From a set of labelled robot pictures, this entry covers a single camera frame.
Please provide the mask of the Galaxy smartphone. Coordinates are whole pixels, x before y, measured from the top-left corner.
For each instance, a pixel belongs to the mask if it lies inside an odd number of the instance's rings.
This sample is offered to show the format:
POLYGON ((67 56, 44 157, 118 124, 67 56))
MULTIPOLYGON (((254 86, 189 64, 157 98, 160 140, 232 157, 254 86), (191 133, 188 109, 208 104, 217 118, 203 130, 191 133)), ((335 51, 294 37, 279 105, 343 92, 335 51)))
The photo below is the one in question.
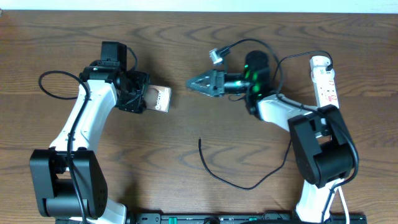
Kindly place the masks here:
POLYGON ((144 103, 148 110, 168 113, 172 89, 166 86, 148 85, 144 103))

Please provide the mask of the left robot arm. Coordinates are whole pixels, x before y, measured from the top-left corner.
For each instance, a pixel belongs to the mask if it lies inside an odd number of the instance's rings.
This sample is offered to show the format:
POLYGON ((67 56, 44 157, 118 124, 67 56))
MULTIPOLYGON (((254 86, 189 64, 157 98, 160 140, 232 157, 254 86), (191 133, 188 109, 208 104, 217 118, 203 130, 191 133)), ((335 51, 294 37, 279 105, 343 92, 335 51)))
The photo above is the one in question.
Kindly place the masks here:
POLYGON ((75 105, 48 149, 33 151, 29 166, 39 213, 56 223, 131 223, 126 205, 108 197, 106 179, 96 158, 98 144, 113 108, 142 113, 149 76, 127 67, 131 48, 104 41, 101 58, 75 76, 75 105))

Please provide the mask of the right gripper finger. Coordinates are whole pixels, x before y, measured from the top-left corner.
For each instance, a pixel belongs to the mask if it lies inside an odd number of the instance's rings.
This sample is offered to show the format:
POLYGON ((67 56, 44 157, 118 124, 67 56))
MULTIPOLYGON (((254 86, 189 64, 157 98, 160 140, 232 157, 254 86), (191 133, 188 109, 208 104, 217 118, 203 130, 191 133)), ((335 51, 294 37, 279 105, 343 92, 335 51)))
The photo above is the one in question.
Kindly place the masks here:
POLYGON ((208 70, 186 81, 187 88, 209 88, 215 84, 215 70, 208 70))
POLYGON ((206 96, 214 95, 214 91, 211 88, 205 86, 189 86, 188 89, 190 89, 191 91, 201 93, 206 96))

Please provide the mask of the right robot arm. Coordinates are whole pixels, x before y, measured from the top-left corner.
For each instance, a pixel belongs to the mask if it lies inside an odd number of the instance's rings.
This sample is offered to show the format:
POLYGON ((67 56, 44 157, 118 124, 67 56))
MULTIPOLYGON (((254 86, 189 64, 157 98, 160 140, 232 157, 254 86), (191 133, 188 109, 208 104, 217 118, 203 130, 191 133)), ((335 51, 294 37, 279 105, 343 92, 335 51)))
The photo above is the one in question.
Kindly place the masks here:
POLYGON ((242 73, 208 70, 187 80, 186 86, 211 97, 243 95, 250 114, 288 131, 288 147, 294 150, 304 179, 296 219, 326 223, 332 221, 330 207, 335 193, 358 173, 359 156, 339 110, 333 59, 324 50, 310 51, 309 55, 315 106, 283 95, 284 79, 277 86, 272 84, 268 56, 259 50, 246 55, 242 73))

